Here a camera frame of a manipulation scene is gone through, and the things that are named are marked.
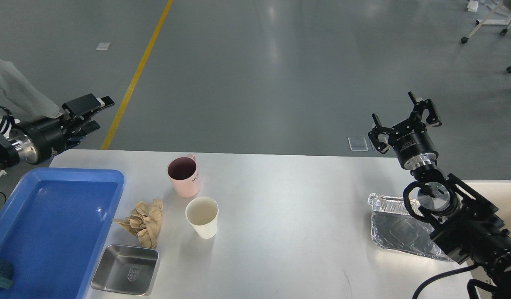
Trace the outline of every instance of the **stainless steel tray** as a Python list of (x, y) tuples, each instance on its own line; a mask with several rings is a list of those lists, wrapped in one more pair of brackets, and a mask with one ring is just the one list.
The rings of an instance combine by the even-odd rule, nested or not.
[[(372, 206), (372, 240), (385, 249), (399, 250), (406, 253), (429, 257), (440, 261), (451, 261), (442, 250), (432, 242), (429, 234), (433, 228), (410, 216), (405, 209), (402, 197), (386, 196), (372, 193), (368, 197)], [(413, 210), (420, 203), (411, 199)]]
[(155, 276), (156, 250), (110, 245), (98, 263), (91, 287), (100, 291), (149, 295)]

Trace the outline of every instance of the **blue object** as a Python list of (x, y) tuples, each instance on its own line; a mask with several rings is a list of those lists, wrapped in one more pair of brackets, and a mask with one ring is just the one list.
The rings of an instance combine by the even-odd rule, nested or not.
[(117, 170), (36, 168), (0, 213), (0, 257), (14, 285), (0, 299), (81, 299), (119, 204)]

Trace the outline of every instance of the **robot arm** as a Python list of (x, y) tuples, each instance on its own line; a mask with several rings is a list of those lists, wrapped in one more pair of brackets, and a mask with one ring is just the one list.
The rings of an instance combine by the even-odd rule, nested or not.
[[(468, 283), (470, 297), (478, 298), (478, 286), (491, 292), (494, 299), (510, 299), (511, 238), (507, 229), (501, 230), (504, 222), (495, 215), (498, 208), (453, 174), (445, 178), (436, 163), (438, 152), (427, 134), (429, 126), (440, 126), (441, 121), (431, 100), (418, 101), (408, 94), (414, 104), (410, 117), (393, 127), (382, 127), (373, 114), (375, 125), (368, 137), (382, 154), (392, 147), (401, 167), (416, 179), (403, 192), (405, 208), (412, 217), (432, 225), (431, 240), (459, 264), (471, 258), (496, 284), (472, 279)], [(423, 123), (425, 111), (428, 117)], [(380, 135), (388, 136), (388, 142), (379, 140)], [(422, 216), (411, 207), (409, 194), (414, 189), (418, 189)]]
[[(40, 117), (17, 124), (10, 110), (3, 108), (7, 115), (0, 125), (0, 168), (12, 167), (22, 160), (39, 164), (77, 146), (100, 128), (91, 118), (113, 105), (110, 97), (96, 98), (90, 93), (63, 104), (65, 114), (56, 119)], [(10, 137), (5, 138), (2, 133), (8, 125)]]

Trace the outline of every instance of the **gray floor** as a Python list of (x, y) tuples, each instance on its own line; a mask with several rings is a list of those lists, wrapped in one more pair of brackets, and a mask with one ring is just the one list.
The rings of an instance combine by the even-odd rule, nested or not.
[[(165, 4), (0, 1), (0, 58), (57, 104), (119, 104)], [(466, 5), (174, 0), (110, 149), (380, 157), (347, 137), (366, 136), (374, 112), (408, 117), (413, 91), (442, 118), (429, 132), (446, 173), (511, 180), (511, 30), (483, 26), (462, 45), (489, 12)], [(100, 148), (117, 107), (81, 148)]]

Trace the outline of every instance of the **pink mug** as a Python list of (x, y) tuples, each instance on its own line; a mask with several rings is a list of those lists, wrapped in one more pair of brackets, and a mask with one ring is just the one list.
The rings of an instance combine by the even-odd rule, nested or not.
[(191, 197), (200, 191), (202, 182), (198, 178), (198, 165), (196, 156), (179, 157), (172, 160), (166, 168), (174, 190), (181, 197)]

